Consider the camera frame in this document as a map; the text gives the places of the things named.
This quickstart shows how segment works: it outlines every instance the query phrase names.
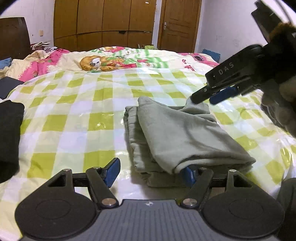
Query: door frame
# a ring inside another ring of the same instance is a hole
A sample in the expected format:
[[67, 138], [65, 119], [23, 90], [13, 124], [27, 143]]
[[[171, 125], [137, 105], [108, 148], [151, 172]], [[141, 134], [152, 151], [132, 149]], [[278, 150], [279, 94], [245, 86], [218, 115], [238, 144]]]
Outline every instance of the door frame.
[[[157, 48], [158, 49], [160, 49], [161, 40], [162, 40], [162, 37], [163, 37], [163, 23], [164, 23], [164, 18], [165, 18], [165, 5], [166, 5], [166, 1], [167, 0], [162, 0], [162, 3], [161, 3], [161, 12], [160, 12], [160, 21], [159, 21], [158, 39], [157, 39]], [[202, 0], [196, 0], [196, 1], [199, 1], [200, 4], [199, 4], [198, 10], [197, 10], [196, 24], [195, 24], [195, 30], [194, 30], [194, 38], [193, 38], [193, 44], [192, 44], [192, 47], [191, 47], [191, 52], [192, 53], [195, 50], [198, 25], [200, 23], [200, 12], [201, 12], [201, 7], [202, 7]]]

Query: gray plastic panel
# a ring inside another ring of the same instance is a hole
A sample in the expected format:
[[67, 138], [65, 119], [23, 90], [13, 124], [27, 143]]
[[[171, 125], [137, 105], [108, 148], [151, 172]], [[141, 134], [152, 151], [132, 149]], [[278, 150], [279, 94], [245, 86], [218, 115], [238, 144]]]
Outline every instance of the gray plastic panel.
[[[196, 210], [175, 200], [124, 200], [101, 212], [94, 224], [69, 241], [234, 241], [211, 230]], [[260, 239], [278, 241], [275, 237]], [[22, 241], [32, 241], [24, 237]]]

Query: wooden headboard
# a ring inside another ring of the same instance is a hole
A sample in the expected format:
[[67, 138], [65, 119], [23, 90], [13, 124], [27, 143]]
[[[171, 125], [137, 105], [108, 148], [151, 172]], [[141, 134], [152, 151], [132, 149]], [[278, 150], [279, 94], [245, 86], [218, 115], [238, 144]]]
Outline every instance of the wooden headboard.
[[31, 53], [25, 18], [0, 18], [0, 60], [24, 59]]

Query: gray fabric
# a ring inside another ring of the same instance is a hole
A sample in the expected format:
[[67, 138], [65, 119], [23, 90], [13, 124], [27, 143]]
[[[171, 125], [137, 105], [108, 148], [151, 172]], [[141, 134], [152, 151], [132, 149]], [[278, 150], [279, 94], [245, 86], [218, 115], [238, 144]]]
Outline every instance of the gray fabric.
[[205, 103], [168, 107], [148, 97], [126, 107], [124, 123], [137, 172], [153, 187], [183, 185], [178, 174], [190, 164], [214, 172], [246, 168], [255, 162], [217, 124]]

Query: blue cloth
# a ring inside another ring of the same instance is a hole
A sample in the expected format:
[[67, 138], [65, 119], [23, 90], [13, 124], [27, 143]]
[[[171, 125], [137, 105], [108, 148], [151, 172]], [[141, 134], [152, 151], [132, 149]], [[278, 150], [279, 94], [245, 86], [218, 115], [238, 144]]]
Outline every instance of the blue cloth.
[[7, 58], [4, 60], [0, 60], [0, 69], [4, 69], [4, 67], [9, 67], [11, 65], [12, 58]]
[[211, 50], [207, 50], [207, 49], [204, 49], [202, 51], [202, 53], [211, 56], [213, 58], [213, 60], [215, 60], [217, 63], [219, 63], [221, 54], [213, 52]]

